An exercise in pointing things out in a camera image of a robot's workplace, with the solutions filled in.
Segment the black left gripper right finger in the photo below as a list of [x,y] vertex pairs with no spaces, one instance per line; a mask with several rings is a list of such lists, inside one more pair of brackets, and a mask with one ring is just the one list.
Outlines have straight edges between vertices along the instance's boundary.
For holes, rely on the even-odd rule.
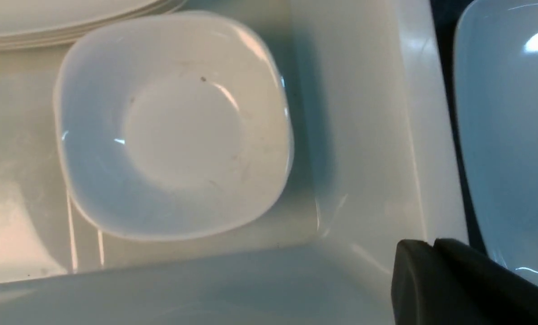
[[457,239],[436,239],[433,247],[495,325],[538,325],[538,286]]

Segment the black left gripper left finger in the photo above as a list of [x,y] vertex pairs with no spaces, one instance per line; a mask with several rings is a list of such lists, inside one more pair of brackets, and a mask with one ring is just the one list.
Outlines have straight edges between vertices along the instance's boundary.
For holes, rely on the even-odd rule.
[[396,247],[391,304],[397,325],[475,325],[477,307],[445,260],[426,242]]

